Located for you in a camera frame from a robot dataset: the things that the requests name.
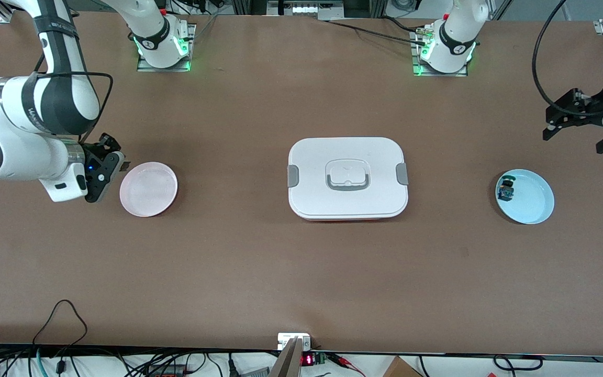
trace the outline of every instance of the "green led light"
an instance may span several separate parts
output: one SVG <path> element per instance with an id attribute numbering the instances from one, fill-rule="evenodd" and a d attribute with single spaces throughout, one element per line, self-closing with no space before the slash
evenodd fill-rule
<path id="1" fill-rule="evenodd" d="M 174 37 L 174 43 L 176 45 L 176 48 L 178 49 L 178 53 L 180 53 L 181 55 L 187 55 L 187 42 L 184 40 L 179 40 L 178 38 Z"/>
<path id="2" fill-rule="evenodd" d="M 136 49 L 139 50 L 139 55 L 143 56 L 143 52 L 141 52 L 141 45 L 139 45 L 136 39 L 134 39 L 134 45 L 136 45 Z"/>
<path id="3" fill-rule="evenodd" d="M 471 60 L 472 53 L 474 53 L 474 49 L 475 49 L 475 48 L 476 48 L 476 43 L 474 43 L 474 44 L 471 46 L 471 49 L 469 49 L 469 55 L 467 56 L 467 62 L 469 62 L 469 60 Z"/>

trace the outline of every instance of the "small object on plate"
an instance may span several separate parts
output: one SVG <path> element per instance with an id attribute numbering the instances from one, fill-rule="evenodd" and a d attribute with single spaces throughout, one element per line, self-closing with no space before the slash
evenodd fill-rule
<path id="1" fill-rule="evenodd" d="M 134 216 L 158 215 L 174 201 L 178 180 L 174 171 L 160 162 L 138 165 L 122 180 L 120 202 Z"/>
<path id="2" fill-rule="evenodd" d="M 548 182 L 525 169 L 509 170 L 502 175 L 495 186 L 495 198 L 505 215 L 522 224 L 544 222 L 555 207 L 555 196 Z"/>
<path id="3" fill-rule="evenodd" d="M 513 199 L 513 181 L 514 176 L 505 175 L 501 178 L 502 184 L 497 191 L 497 198 L 501 201 L 509 201 Z"/>

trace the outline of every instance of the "brown table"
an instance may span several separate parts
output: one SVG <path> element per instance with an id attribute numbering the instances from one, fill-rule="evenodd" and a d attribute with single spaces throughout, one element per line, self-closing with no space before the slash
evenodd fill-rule
<path id="1" fill-rule="evenodd" d="M 85 343 L 272 348 L 277 332 L 306 331 L 324 349 L 603 355 L 603 129 L 541 140 L 546 104 L 530 72 L 541 24 L 489 22 L 470 76 L 442 79 L 414 76 L 405 43 L 305 17 L 218 17 L 192 71 L 167 74 L 135 72 L 117 15 L 76 24 L 89 69 L 115 77 L 93 138 L 112 134 L 134 165 L 169 164 L 180 194 L 141 219 L 120 205 L 119 181 L 98 205 L 0 181 L 0 342 L 31 341 L 70 298 Z M 27 15 L 0 26 L 0 76 L 29 74 L 39 53 Z M 540 67 L 553 98 L 595 93 L 603 36 L 552 24 Z M 406 210 L 297 217 L 287 153 L 323 136 L 397 141 Z M 543 224 L 495 209 L 498 175 L 517 168 L 555 190 Z M 63 308 L 41 341 L 80 329 Z"/>

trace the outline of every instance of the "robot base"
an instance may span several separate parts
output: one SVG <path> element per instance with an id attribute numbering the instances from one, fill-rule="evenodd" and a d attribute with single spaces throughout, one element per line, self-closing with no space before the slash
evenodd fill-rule
<path id="1" fill-rule="evenodd" d="M 138 72 L 187 72 L 192 66 L 192 51 L 194 50 L 194 34 L 196 33 L 196 24 L 187 24 L 186 21 L 182 20 L 183 26 L 187 26 L 187 32 L 181 30 L 181 36 L 187 37 L 189 41 L 186 43 L 180 43 L 180 48 L 187 48 L 187 55 L 178 60 L 176 64 L 167 68 L 156 68 L 148 64 L 146 60 L 139 54 L 139 62 L 137 63 L 136 70 Z"/>
<path id="2" fill-rule="evenodd" d="M 425 29 L 431 29 L 432 25 L 425 25 Z M 425 41 L 418 33 L 410 32 L 409 38 L 414 41 Z M 429 63 L 422 60 L 420 56 L 422 55 L 422 50 L 424 46 L 415 45 L 411 43 L 411 55 L 414 59 L 414 74 L 416 76 L 454 76 L 454 77 L 465 77 L 467 76 L 467 64 L 465 64 L 462 69 L 453 73 L 443 73 L 436 71 Z"/>

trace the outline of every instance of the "white plastic container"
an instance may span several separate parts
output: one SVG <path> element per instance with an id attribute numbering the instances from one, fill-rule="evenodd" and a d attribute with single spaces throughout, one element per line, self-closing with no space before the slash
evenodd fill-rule
<path id="1" fill-rule="evenodd" d="M 408 184 L 404 153 L 387 138 L 302 139 L 288 157 L 288 200 L 306 220 L 397 216 Z"/>

